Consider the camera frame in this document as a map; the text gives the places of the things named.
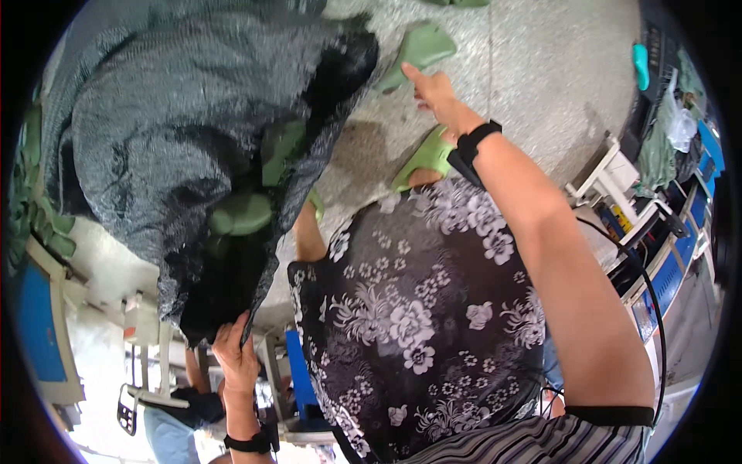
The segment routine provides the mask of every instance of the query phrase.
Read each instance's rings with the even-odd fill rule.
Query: gray floor
[[[431,71],[446,72],[459,97],[503,124],[505,134],[559,185],[585,165],[603,133],[619,133],[628,116],[635,86],[631,46],[640,38],[636,0],[492,0],[489,7],[463,10],[419,0],[328,3],[326,16],[373,13],[370,29],[381,43],[382,66],[393,61],[410,24],[443,26],[459,51]],[[357,107],[317,184],[326,204],[325,238],[360,207],[385,196],[434,124],[416,110],[409,85],[391,95],[372,92]],[[89,223],[76,225],[74,234],[81,245],[73,264],[94,276],[91,302],[110,304],[136,288],[154,291],[156,268]],[[292,318],[286,265],[294,255],[293,237],[284,238],[278,255],[282,266],[256,320],[265,328]]]

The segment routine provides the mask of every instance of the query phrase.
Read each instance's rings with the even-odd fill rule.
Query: wrist strap
[[[474,170],[474,158],[479,153],[476,146],[487,135],[493,132],[502,132],[502,126],[493,120],[482,124],[478,128],[459,137],[457,148],[448,155],[448,163],[472,185],[483,189],[482,180]]]
[[[490,120],[490,122],[482,124],[469,134],[464,134],[459,137],[459,142],[457,143],[459,156],[461,156],[462,160],[467,165],[471,165],[474,158],[479,153],[479,150],[476,148],[476,146],[479,145],[479,142],[481,142],[487,135],[494,132],[502,132],[502,126],[497,122]]]
[[[242,451],[243,453],[265,454],[271,451],[271,441],[264,431],[259,431],[246,442],[235,440],[228,434],[224,438],[224,446],[227,448]]]

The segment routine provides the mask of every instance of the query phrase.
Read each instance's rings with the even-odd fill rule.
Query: white machine part
[[[122,301],[122,305],[124,306],[124,342],[139,347],[157,346],[160,343],[157,300],[137,291],[136,295]]]
[[[590,173],[587,180],[578,189],[575,189],[571,183],[568,183],[565,189],[578,200],[584,200],[591,189],[595,190],[598,195],[593,199],[592,204],[600,198],[610,197],[631,224],[631,229],[620,241],[622,245],[626,245],[655,212],[659,211],[660,216],[668,218],[672,216],[672,210],[658,198],[653,198],[641,212],[637,213],[634,210],[631,202],[634,193],[631,186],[639,180],[639,172],[621,153],[621,145],[616,137],[609,135],[607,142],[610,145],[608,153]]]

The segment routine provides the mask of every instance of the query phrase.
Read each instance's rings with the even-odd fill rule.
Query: teal slipper
[[[322,198],[320,198],[317,189],[312,187],[312,190],[309,190],[306,201],[309,201],[315,207],[315,219],[317,220],[317,224],[319,224],[324,217],[324,203],[322,203]]]
[[[647,47],[642,44],[636,44],[632,48],[631,55],[634,61],[634,67],[637,69],[637,86],[639,90],[644,92],[649,88],[649,54],[647,53]]]
[[[448,154],[455,148],[449,142],[441,138],[446,130],[444,125],[439,125],[425,141],[420,145],[415,154],[392,181],[392,190],[404,192],[410,189],[410,175],[417,168],[427,168],[440,172],[443,177],[451,170],[448,163]]]

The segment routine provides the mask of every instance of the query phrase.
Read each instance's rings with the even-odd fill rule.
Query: fabric pile
[[[318,17],[324,1],[93,0],[55,52],[43,99],[42,165],[63,215],[99,221],[160,267],[159,312],[190,345],[252,316],[275,248],[370,86],[378,43],[365,16]],[[300,156],[261,182],[267,128],[301,121]],[[260,192],[272,219],[204,252],[214,205]]]

